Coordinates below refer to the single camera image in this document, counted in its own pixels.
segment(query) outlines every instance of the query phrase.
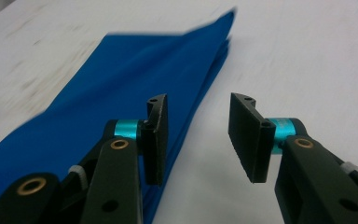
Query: table surface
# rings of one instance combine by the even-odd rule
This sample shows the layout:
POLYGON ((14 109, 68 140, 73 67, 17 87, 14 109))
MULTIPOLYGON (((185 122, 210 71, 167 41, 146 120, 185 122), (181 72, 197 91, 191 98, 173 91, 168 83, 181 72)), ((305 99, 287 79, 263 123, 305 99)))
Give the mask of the table surface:
POLYGON ((182 33, 237 8, 230 53, 202 101, 154 223, 283 223, 274 185, 251 184, 227 134, 229 95, 301 119, 358 165, 358 1, 31 1, 0 12, 0 141, 42 112, 107 33, 182 33))

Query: white table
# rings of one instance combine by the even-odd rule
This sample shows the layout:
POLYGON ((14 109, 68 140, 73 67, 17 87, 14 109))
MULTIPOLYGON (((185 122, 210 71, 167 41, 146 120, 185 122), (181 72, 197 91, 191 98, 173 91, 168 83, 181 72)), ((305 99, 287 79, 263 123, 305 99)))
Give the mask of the white table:
POLYGON ((301 119, 358 165, 358 1, 31 1, 0 12, 0 141, 43 111, 110 32, 181 33, 238 13, 227 61, 204 98, 154 223, 283 223, 273 191, 251 184, 227 135, 229 94, 266 118, 301 119))

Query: teal tape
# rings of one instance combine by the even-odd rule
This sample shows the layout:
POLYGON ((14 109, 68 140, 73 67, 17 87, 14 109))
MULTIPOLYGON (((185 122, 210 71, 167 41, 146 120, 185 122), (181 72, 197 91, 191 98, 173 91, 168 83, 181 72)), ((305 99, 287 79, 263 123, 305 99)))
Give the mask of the teal tape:
POLYGON ((114 136, 128 137, 136 140, 138 119, 120 119, 116 123, 114 136))
POLYGON ((290 119, 268 119, 277 127, 275 130, 274 137, 274 148, 272 149, 272 154, 282 154, 282 150, 279 145, 287 138, 289 135, 296 135, 296 128, 293 122, 290 119))

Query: marble surface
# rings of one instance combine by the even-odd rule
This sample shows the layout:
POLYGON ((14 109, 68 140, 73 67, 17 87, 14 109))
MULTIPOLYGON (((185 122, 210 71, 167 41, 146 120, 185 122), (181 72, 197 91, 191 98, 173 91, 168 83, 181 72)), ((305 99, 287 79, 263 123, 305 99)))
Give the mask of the marble surface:
POLYGON ((229 94, 266 118, 301 119, 358 165, 358 1, 31 1, 0 12, 0 141, 42 112, 107 33, 181 33, 236 7, 227 61, 200 105, 154 223, 283 223, 249 183, 227 134, 229 94))

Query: blue towel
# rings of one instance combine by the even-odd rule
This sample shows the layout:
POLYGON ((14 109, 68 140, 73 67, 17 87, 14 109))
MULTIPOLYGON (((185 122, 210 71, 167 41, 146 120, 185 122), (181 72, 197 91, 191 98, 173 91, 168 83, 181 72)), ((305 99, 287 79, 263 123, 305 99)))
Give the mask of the blue towel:
MULTIPOLYGON (((226 57, 234 13, 184 35, 107 35, 48 109, 0 143, 0 194, 16 179, 49 172, 64 179, 99 141, 110 119, 147 119, 145 102, 168 94, 165 181, 187 129, 226 57)), ((164 189, 145 183, 144 222, 164 189)))

